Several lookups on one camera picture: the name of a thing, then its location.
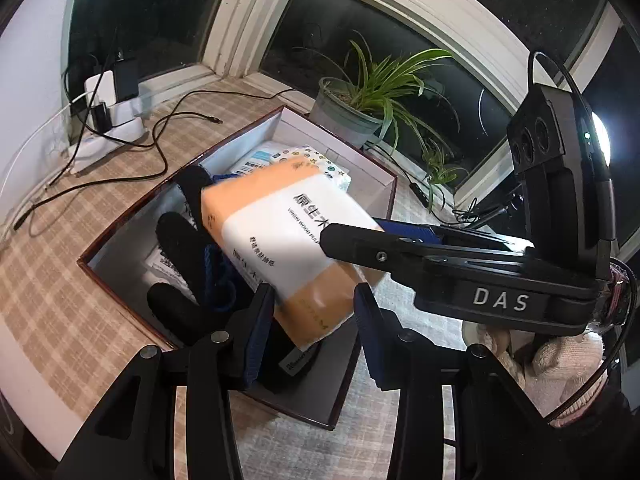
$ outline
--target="cardboard box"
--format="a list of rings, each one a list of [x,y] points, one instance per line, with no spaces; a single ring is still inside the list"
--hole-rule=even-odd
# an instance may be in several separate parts
[[[288,108],[281,107],[196,157],[210,174],[223,174],[265,140],[308,144],[349,171],[352,196],[371,216],[389,219],[397,177],[382,165]],[[110,296],[171,346],[180,340],[153,317],[146,292],[158,279],[145,265],[157,245],[155,228],[167,211],[183,212],[175,173],[138,200],[81,255],[78,264]],[[293,388],[274,394],[259,383],[247,395],[300,420],[327,429],[336,425],[360,354],[353,318],[325,338],[312,367]]]

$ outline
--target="metal bolt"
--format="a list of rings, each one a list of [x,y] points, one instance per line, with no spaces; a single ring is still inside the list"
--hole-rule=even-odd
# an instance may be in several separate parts
[[[214,343],[223,343],[229,339],[229,332],[224,330],[216,330],[213,334],[211,334],[211,340]]]
[[[469,347],[469,351],[471,352],[472,355],[474,355],[479,359],[484,359],[489,355],[489,349],[486,346],[481,345],[480,343],[475,343],[471,345]]]
[[[415,330],[411,330],[410,328],[403,328],[398,333],[398,338],[400,341],[404,341],[405,343],[410,343],[411,341],[415,341],[418,333]]]
[[[151,359],[158,353],[158,347],[156,345],[147,345],[140,350],[140,357],[143,359]]]

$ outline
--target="white knitted glove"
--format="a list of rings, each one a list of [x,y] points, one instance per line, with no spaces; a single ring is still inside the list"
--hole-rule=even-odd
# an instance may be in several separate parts
[[[543,416],[571,397],[602,362],[602,338],[593,332],[556,337],[543,344],[530,364],[524,366],[508,353],[511,341],[508,330],[463,321],[462,337],[467,345],[481,343],[487,346]],[[605,372],[552,425],[563,426],[579,418],[600,393],[606,380]]]

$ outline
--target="plaid tablecloth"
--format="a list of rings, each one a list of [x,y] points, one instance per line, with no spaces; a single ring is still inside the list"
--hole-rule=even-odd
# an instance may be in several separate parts
[[[260,93],[238,80],[209,89]],[[189,97],[181,110],[212,114],[223,124],[175,118],[162,136],[169,174],[229,134],[280,106],[278,100],[204,94]],[[146,121],[169,113],[162,104]],[[120,149],[90,173],[67,176],[50,191],[117,176],[149,174],[161,168],[155,149]],[[105,294],[76,264],[86,247],[127,207],[158,183],[107,184],[70,193],[38,209],[0,253],[0,314],[24,354],[60,399],[82,419],[153,336]],[[393,218],[429,221],[405,180],[399,181]],[[460,322],[418,312],[413,293],[386,278],[376,291],[380,306],[394,309],[405,326],[434,343],[462,348]],[[175,437],[176,478],[186,478],[184,391],[178,392]],[[314,428],[270,412],[241,394],[232,396],[233,421],[244,476],[250,479],[386,478],[397,392],[380,392],[361,355],[338,425]],[[450,399],[446,425],[453,438]],[[453,452],[446,447],[444,477],[453,478]]]

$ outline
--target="table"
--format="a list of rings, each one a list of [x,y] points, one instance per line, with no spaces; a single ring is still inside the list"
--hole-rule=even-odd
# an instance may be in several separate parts
[[[260,93],[240,80],[209,89]],[[215,115],[223,124],[175,118],[162,136],[169,173],[212,144],[280,106],[279,100],[231,95],[195,95],[181,110]],[[146,126],[167,114],[156,108]],[[66,176],[57,190],[81,182],[153,173],[161,168],[155,149],[120,149],[79,176]],[[108,184],[71,193],[37,210],[0,251],[0,389],[31,433],[60,459],[82,422],[133,355],[160,344],[77,266],[84,249],[159,179]],[[436,223],[399,178],[393,219]],[[434,343],[464,348],[460,322],[412,307],[413,292],[386,277],[376,290],[380,307]],[[175,419],[175,474],[186,478],[184,390]],[[397,392],[380,392],[361,354],[334,431],[321,430],[271,412],[232,393],[232,413],[244,476],[251,479],[386,478]],[[446,437],[453,438],[450,393]],[[453,452],[446,447],[445,478],[453,478]]]

